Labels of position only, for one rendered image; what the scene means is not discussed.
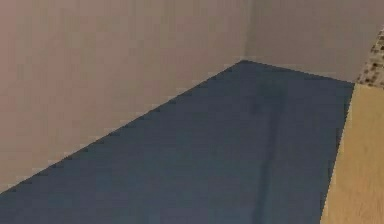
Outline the tan cabinet with speckled top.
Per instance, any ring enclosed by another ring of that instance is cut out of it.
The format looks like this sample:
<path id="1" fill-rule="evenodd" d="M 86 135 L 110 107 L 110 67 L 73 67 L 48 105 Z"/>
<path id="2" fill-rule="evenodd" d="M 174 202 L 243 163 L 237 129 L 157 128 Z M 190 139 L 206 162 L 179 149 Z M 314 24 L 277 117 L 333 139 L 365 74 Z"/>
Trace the tan cabinet with speckled top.
<path id="1" fill-rule="evenodd" d="M 355 80 L 320 224 L 384 224 L 384 27 Z"/>

